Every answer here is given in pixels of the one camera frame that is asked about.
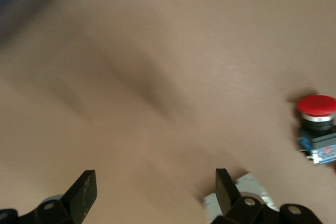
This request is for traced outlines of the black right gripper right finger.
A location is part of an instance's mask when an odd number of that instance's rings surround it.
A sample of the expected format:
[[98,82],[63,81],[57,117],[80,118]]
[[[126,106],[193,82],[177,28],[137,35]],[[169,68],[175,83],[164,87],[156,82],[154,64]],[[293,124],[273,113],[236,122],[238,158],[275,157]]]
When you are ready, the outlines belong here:
[[221,213],[210,223],[322,223],[307,207],[284,204],[275,211],[252,196],[242,196],[228,171],[215,172],[216,200]]

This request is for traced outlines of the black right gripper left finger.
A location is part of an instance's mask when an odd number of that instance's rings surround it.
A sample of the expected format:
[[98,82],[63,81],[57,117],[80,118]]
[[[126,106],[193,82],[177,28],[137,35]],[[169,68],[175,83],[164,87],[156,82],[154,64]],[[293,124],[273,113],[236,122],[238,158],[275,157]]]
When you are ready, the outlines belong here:
[[96,199],[96,171],[86,170],[63,195],[46,198],[25,215],[13,208],[1,209],[1,223],[83,223]]

